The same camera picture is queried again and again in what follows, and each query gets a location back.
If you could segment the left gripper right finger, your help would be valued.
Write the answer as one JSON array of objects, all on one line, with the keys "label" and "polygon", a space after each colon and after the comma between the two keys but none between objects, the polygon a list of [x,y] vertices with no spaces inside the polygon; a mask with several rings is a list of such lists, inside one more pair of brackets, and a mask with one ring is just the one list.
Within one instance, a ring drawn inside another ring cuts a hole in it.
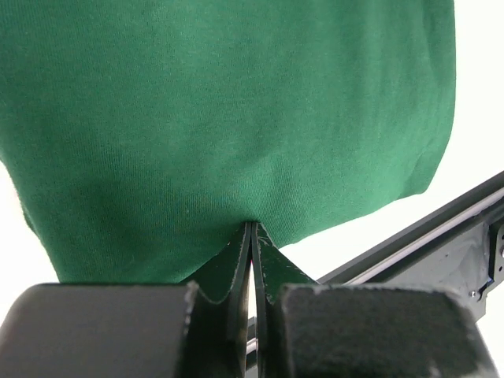
[{"label": "left gripper right finger", "polygon": [[469,308],[452,291],[319,284],[251,225],[260,377],[493,377]]}]

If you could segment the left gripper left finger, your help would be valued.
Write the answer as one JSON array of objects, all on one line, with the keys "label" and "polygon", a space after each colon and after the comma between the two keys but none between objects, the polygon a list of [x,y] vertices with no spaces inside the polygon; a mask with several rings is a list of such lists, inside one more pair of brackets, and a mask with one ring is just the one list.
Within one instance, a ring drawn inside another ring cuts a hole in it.
[{"label": "left gripper left finger", "polygon": [[251,225],[178,285],[38,284],[1,326],[4,377],[242,377]]}]

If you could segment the green t-shirt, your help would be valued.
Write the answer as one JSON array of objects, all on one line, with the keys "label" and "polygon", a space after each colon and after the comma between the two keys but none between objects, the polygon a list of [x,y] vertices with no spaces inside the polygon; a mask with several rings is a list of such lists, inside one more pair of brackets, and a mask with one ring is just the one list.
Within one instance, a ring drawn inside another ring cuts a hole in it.
[{"label": "green t-shirt", "polygon": [[452,1],[4,1],[1,160],[62,283],[178,283],[426,191]]}]

